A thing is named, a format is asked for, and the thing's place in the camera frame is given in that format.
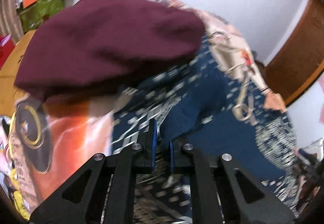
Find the maroon garment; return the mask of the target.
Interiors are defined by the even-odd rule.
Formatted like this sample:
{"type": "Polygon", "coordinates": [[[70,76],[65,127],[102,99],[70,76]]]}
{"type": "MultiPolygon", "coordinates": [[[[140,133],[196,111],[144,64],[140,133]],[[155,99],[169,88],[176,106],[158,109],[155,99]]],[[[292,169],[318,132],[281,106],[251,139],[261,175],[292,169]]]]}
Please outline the maroon garment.
{"type": "Polygon", "coordinates": [[[43,102],[115,94],[188,63],[204,32],[191,11],[147,0],[80,0],[35,31],[14,84],[43,102]]]}

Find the striped curtain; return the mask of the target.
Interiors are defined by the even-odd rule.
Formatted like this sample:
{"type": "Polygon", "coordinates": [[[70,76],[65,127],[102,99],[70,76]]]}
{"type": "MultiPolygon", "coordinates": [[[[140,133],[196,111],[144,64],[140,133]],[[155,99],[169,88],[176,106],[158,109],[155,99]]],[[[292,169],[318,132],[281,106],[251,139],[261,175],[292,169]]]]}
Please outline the striped curtain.
{"type": "Polygon", "coordinates": [[[15,0],[1,0],[0,17],[1,35],[11,35],[15,45],[24,36],[21,20],[16,12],[15,0]]]}

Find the green patterned cloth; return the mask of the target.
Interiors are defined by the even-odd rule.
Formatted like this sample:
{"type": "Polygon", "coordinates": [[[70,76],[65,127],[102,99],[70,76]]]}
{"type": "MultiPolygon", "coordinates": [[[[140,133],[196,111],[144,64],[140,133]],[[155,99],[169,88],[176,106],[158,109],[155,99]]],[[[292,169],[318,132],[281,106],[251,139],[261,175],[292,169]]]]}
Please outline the green patterned cloth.
{"type": "Polygon", "coordinates": [[[62,11],[65,7],[64,0],[38,0],[25,9],[18,9],[24,33],[35,30],[50,17],[62,11]]]}

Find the red bag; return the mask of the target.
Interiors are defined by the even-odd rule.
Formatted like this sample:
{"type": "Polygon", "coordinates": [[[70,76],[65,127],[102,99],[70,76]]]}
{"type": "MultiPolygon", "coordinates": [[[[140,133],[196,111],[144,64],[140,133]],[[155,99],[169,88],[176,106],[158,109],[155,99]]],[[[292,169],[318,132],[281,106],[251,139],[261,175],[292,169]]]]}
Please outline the red bag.
{"type": "Polygon", "coordinates": [[[3,67],[7,58],[12,53],[15,48],[15,44],[13,43],[12,36],[6,35],[0,38],[0,68],[3,67]]]}

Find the brown wooden door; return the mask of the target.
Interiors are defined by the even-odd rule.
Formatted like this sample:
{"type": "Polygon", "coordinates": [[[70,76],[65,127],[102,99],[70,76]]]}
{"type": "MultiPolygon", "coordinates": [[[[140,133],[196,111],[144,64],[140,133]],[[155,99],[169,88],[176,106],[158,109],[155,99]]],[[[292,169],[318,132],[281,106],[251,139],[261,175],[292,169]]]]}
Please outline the brown wooden door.
{"type": "Polygon", "coordinates": [[[288,106],[323,72],[323,2],[309,0],[294,31],[265,67],[268,86],[288,106]]]}

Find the navy patterned hooded garment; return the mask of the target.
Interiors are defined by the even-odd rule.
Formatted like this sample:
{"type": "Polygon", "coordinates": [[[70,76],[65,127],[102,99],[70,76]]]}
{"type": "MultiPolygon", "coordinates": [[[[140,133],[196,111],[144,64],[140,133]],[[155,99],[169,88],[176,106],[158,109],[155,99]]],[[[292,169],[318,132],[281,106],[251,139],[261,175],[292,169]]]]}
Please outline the navy patterned hooded garment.
{"type": "Polygon", "coordinates": [[[253,82],[222,73],[206,38],[189,64],[130,92],[130,102],[114,114],[113,154],[135,143],[154,119],[159,151],[178,139],[207,155],[228,153],[289,209],[295,206],[296,136],[287,114],[265,109],[265,96],[253,82]]]}

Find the brown cardboard box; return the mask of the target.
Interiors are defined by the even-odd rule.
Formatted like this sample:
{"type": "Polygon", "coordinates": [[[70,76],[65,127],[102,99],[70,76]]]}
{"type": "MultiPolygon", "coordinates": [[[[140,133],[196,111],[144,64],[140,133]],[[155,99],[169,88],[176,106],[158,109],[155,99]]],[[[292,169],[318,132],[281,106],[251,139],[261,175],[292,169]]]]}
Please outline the brown cardboard box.
{"type": "Polygon", "coordinates": [[[20,63],[26,48],[36,30],[28,31],[16,44],[15,49],[7,58],[0,72],[0,115],[11,117],[15,110],[15,103],[26,95],[14,85],[20,63]]]}

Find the printed newspaper bedspread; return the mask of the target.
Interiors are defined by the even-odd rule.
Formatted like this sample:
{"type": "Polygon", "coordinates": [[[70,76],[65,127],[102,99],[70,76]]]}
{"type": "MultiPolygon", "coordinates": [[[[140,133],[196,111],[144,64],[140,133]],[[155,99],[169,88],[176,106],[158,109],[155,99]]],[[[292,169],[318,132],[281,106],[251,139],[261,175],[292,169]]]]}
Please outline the printed newspaper bedspread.
{"type": "MultiPolygon", "coordinates": [[[[220,71],[239,82],[253,82],[265,96],[265,109],[285,113],[281,97],[265,84],[247,42],[234,26],[178,0],[147,1],[195,13],[205,27],[201,42],[208,40],[220,71]]],[[[147,129],[135,143],[113,154],[114,114],[132,99],[130,89],[146,80],[123,85],[115,94],[77,101],[43,102],[26,92],[16,102],[8,150],[29,223],[287,223],[293,219],[291,210],[228,153],[207,155],[186,141],[182,150],[187,168],[173,174],[169,142],[161,151],[157,146],[154,172],[144,174],[147,129]]]]}

